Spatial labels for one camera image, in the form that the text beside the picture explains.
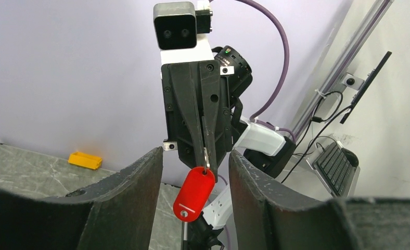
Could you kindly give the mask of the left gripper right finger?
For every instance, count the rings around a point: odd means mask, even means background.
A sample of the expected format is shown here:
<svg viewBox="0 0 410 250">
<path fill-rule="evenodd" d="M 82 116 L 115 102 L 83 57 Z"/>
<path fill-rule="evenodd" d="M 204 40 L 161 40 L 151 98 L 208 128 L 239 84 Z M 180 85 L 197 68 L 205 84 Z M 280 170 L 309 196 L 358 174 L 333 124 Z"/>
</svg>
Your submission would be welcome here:
<svg viewBox="0 0 410 250">
<path fill-rule="evenodd" d="M 410 249 L 410 198 L 318 201 L 229 155 L 239 249 Z"/>
</svg>

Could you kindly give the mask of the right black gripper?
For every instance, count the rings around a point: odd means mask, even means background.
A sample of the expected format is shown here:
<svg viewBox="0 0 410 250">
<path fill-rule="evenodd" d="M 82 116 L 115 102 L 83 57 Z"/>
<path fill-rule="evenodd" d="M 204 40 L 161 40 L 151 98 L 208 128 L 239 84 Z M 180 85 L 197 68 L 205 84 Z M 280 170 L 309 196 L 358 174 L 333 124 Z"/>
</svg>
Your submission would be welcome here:
<svg viewBox="0 0 410 250">
<path fill-rule="evenodd" d="M 242 72 L 221 74 L 217 60 L 164 64 L 162 90 L 168 138 L 189 168 L 214 175 L 242 134 Z"/>
</svg>

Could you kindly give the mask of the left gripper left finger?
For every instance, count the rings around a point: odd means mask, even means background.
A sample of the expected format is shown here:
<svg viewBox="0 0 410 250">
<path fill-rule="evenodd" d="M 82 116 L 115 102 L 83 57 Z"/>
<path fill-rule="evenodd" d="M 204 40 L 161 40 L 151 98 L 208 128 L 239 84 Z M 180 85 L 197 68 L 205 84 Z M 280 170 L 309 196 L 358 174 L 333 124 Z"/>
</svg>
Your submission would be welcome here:
<svg viewBox="0 0 410 250">
<path fill-rule="evenodd" d="M 0 189 L 0 249 L 148 249 L 162 170 L 156 147 L 62 197 Z"/>
</svg>

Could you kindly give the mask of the red key tag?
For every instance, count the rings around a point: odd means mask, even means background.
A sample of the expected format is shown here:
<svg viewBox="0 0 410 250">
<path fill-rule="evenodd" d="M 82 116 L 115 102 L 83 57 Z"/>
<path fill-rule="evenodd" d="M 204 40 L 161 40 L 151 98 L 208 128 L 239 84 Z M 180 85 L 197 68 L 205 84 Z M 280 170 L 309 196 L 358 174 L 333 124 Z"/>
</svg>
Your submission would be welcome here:
<svg viewBox="0 0 410 250">
<path fill-rule="evenodd" d="M 214 173 L 203 166 L 192 168 L 174 201 L 174 215 L 182 222 L 195 221 L 215 186 Z"/>
</svg>

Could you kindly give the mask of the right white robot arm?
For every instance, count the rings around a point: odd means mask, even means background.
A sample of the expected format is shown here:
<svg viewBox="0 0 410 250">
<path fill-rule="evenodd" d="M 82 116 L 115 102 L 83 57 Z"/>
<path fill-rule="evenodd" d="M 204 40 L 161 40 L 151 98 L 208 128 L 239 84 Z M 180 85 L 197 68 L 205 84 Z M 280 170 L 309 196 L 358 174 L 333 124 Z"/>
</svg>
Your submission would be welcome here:
<svg viewBox="0 0 410 250">
<path fill-rule="evenodd" d="M 168 138 L 165 151 L 177 151 L 188 167 L 203 167 L 217 177 L 228 152 L 243 148 L 256 167 L 278 176 L 295 149 L 292 138 L 269 123 L 242 116 L 240 95 L 251 84 L 252 70 L 232 47 L 188 48 L 161 52 L 161 80 Z"/>
</svg>

